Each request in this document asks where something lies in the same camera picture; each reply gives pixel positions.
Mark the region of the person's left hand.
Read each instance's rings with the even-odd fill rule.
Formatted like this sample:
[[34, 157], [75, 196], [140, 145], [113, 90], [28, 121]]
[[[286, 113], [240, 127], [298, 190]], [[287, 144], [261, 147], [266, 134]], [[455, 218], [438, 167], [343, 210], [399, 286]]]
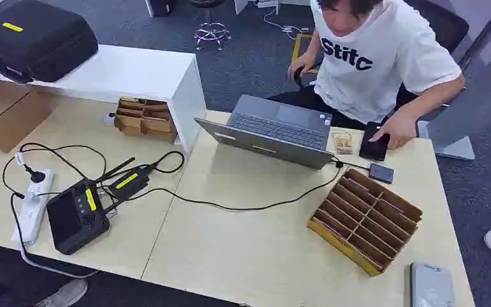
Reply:
[[384, 135], [389, 135], [387, 148], [395, 150], [401, 148], [416, 137], [415, 123], [418, 117], [415, 113], [400, 109], [394, 113], [369, 139], [369, 142], [378, 141]]

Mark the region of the person's right hand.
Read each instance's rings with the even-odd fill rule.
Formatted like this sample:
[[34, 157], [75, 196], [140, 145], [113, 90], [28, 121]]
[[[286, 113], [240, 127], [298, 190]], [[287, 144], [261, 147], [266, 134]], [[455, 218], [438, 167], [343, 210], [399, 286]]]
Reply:
[[304, 52], [301, 56], [292, 61], [287, 69], [287, 78], [295, 80], [296, 77], [301, 77], [305, 72], [310, 70], [316, 60], [316, 55], [309, 51]]

